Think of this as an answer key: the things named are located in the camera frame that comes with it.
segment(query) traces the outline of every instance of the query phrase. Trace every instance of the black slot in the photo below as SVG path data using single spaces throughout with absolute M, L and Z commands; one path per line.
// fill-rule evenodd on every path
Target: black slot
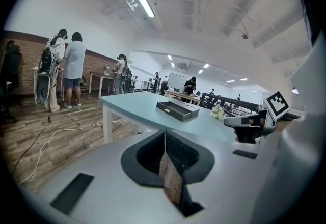
M 78 174 L 50 205 L 60 212 L 69 215 L 93 179 L 94 176 L 84 173 Z
M 233 152 L 233 154 L 235 155 L 239 155 L 239 156 L 242 156 L 242 157 L 246 157 L 246 158 L 249 158 L 249 159 L 256 159 L 257 157 L 257 153 L 251 153 L 251 152 L 246 152 L 246 151 L 242 151 L 242 150 L 235 150 Z

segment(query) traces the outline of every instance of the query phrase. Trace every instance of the jeans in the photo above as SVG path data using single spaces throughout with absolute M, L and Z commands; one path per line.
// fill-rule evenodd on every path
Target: jeans
M 117 75 L 117 78 L 116 78 L 116 94 L 117 95 L 123 94 L 122 82 L 123 82 L 122 75 Z

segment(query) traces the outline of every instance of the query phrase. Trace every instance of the sneaker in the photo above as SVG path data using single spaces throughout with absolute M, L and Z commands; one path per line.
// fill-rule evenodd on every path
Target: sneaker
M 68 110 L 72 109 L 72 106 L 71 105 L 68 105 L 67 103 L 64 103 L 63 104 L 63 107 L 66 108 L 66 109 L 68 109 Z

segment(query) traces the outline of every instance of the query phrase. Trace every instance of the desk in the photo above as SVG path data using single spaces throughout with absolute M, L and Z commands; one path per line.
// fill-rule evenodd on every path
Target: desk
M 202 137 L 221 139 L 234 142 L 234 129 L 224 125 L 223 121 L 210 116 L 211 110 L 199 108 L 199 114 L 183 122 L 167 115 L 164 111 L 156 108 L 157 102 L 173 102 L 168 97 L 153 94 L 147 91 L 124 95 L 103 96 L 103 130 L 105 143 L 112 142 L 112 112 L 127 118 L 141 127 L 150 130 L 179 130 Z
M 188 99 L 190 101 L 193 101 L 194 105 L 197 105 L 197 106 L 199 106 L 199 104 L 200 104 L 200 98 L 198 98 L 198 97 L 190 97 L 190 96 L 181 94 L 181 93 L 179 93 L 177 91 L 165 90 L 164 96 L 168 96 L 168 95 L 173 95 L 173 96 L 178 96 L 178 97 L 181 97 L 181 98 Z
M 140 90 L 142 90 L 142 87 L 143 87 L 143 81 L 140 81 L 140 80 L 137 80 L 137 79 L 132 79 L 131 82 L 133 82 L 133 83 L 142 82 L 142 84 L 141 84 L 141 88 L 140 88 Z
M 148 89 L 150 84 L 153 84 L 153 82 L 151 82 L 151 81 L 144 81 L 144 87 L 145 87 L 145 83 L 147 83 L 147 88 L 146 89 Z
M 37 105 L 37 94 L 36 94 L 36 84 L 37 84 L 37 76 L 39 73 L 39 67 L 33 67 L 33 87 L 34 87 L 34 100 Z M 58 78 L 60 78 L 60 96 L 62 97 L 62 101 L 64 101 L 64 93 L 63 93 L 63 68 L 58 69 Z
M 98 90 L 98 98 L 101 97 L 101 92 L 102 92 L 102 84 L 103 84 L 103 79 L 113 79 L 113 84 L 115 84 L 116 82 L 116 77 L 113 75 L 105 75 L 104 73 L 99 73 L 99 72 L 91 72 L 91 76 L 90 76 L 90 85 L 88 87 L 88 93 L 91 93 L 91 89 L 92 89 L 92 79 L 93 76 L 97 76 L 100 78 L 100 86 L 99 86 L 99 90 Z

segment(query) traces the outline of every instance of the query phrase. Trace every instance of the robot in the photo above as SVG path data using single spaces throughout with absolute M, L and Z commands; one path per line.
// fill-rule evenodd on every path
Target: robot
M 38 195 L 22 192 L 50 223 L 276 221 L 302 195 L 323 157 L 325 48 L 320 30 L 310 55 L 291 78 L 306 114 L 282 132 L 273 128 L 288 107 L 276 93 L 256 115 L 225 120 L 235 128 L 238 143 L 168 130 L 143 133 L 93 149 L 54 176 Z M 257 143 L 257 133 L 265 136 L 263 145 Z M 157 174 L 165 151 L 183 180 L 178 207 L 164 194 Z

